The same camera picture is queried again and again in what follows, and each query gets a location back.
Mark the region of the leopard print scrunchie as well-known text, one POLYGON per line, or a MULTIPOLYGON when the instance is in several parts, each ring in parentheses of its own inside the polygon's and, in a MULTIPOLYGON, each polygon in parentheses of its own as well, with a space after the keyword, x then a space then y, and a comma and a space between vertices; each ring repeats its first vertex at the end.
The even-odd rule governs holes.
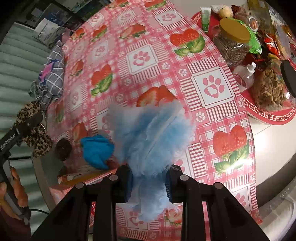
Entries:
MULTIPOLYGON (((43 116, 40 102, 34 100, 26 103, 18 112, 14 125, 16 126, 25 122, 37 113, 41 113, 41 116, 43 116)), ((53 141, 50 136, 46 134, 45 128, 41 123, 31 128, 30 133, 25 138, 22 138, 22 141, 25 142, 27 146, 34 147, 34 158, 44 156, 53 147, 53 141)))

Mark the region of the light blue fluffy cloth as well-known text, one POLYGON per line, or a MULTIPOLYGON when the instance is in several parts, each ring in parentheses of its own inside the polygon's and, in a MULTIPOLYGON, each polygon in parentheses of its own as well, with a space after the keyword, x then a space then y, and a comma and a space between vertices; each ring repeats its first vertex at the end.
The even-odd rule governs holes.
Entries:
POLYGON ((108 121, 114 156, 128 164, 133 175, 128 205, 150 222, 170 207, 165 178, 174 160, 191 144, 195 125, 178 100, 160 106, 129 107, 112 104, 108 121))

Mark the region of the dark striped fuzzy sock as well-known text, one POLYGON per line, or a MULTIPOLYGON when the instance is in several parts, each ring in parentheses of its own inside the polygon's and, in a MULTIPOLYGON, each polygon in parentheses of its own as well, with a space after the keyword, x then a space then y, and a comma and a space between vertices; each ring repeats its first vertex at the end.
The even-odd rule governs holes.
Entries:
POLYGON ((70 157, 71 151, 72 146, 65 138, 60 139, 55 146, 55 155, 62 162, 70 157))

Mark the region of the printed cardboard box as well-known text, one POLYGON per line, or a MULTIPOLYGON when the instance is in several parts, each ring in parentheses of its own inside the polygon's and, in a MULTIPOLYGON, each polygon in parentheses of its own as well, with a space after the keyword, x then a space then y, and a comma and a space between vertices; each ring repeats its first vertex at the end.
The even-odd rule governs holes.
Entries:
POLYGON ((86 185, 98 183, 104 177, 115 174, 119 164, 114 160, 107 160, 108 170, 93 170, 85 174, 67 174, 58 178, 58 183, 49 187, 55 204, 58 204, 73 186, 82 182, 86 185))

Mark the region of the grey plaid star blanket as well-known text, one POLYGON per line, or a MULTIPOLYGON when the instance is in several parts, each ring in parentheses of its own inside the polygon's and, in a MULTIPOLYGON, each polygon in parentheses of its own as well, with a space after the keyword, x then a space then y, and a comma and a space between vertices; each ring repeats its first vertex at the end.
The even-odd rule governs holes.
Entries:
POLYGON ((44 112, 52 101, 62 96, 64 72, 62 41, 58 40, 47 58, 43 71, 39 74, 37 80, 32 82, 29 90, 29 95, 40 103, 44 112))

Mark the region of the red round tray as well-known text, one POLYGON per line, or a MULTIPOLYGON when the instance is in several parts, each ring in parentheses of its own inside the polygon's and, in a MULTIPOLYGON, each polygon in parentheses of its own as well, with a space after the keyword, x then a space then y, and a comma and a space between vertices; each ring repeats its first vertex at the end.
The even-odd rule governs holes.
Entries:
POLYGON ((269 50, 268 45, 275 47, 271 35, 250 34, 252 41, 263 42, 263 53, 249 53, 242 65, 230 69, 245 98, 247 112, 264 123, 284 125, 295 116, 295 64, 290 60, 278 60, 278 56, 269 50), (257 67, 250 86, 239 77, 239 72, 253 62, 257 67))

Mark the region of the bag of nuts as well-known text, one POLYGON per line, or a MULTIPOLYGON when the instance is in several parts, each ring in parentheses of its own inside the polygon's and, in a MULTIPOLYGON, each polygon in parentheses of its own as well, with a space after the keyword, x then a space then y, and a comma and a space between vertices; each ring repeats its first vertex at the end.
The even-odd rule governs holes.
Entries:
POLYGON ((295 98, 290 94, 280 71, 273 63, 258 75, 251 88, 255 105, 262 111, 280 111, 295 107, 295 98))

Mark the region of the green curtain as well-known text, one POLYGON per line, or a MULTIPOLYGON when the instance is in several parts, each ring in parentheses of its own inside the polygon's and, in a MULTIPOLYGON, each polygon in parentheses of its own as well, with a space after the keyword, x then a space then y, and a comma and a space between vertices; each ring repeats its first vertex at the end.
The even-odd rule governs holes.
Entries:
MULTIPOLYGON (((34 30, 13 23, 1 43, 1 136, 16 121, 19 110, 32 101, 31 83, 38 78, 50 53, 48 47, 33 37, 34 30)), ((49 212, 41 193, 32 161, 33 148, 26 143, 10 150, 10 165, 17 170, 33 210, 31 232, 40 226, 49 212)))

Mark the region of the small clear spray bottle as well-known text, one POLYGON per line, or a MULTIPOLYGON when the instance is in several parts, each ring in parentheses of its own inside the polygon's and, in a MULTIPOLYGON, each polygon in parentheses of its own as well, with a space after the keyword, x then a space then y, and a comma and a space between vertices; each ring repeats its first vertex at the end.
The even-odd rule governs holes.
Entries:
POLYGON ((234 68, 233 76, 241 92, 252 87, 254 83, 255 68, 256 64, 254 62, 246 66, 238 65, 234 68))

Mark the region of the pink strawberry tablecloth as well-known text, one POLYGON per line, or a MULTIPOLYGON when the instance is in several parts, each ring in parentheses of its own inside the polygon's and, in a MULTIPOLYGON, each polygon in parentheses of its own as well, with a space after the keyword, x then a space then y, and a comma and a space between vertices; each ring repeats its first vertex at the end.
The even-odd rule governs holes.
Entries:
POLYGON ((47 110, 48 133, 74 145, 104 131, 111 103, 138 106, 176 97, 197 128, 175 163, 203 184, 222 182, 257 221, 255 151, 244 99, 209 37, 169 1, 114 1, 63 46, 64 92, 47 110))

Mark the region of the jar with yellow lid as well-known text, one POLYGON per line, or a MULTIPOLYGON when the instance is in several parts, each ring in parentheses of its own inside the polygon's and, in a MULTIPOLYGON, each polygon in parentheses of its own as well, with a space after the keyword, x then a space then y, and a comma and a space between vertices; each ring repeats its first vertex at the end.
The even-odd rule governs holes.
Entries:
POLYGON ((250 32, 240 22, 223 18, 213 27, 213 43, 229 67, 242 63, 249 52, 250 32))

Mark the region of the green white tube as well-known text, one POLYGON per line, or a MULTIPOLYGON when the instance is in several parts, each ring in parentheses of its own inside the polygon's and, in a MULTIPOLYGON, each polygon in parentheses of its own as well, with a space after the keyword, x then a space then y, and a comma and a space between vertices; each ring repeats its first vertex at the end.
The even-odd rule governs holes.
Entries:
POLYGON ((201 7, 201 26, 202 30, 207 33, 209 32, 209 25, 211 19, 211 8, 210 7, 201 7))

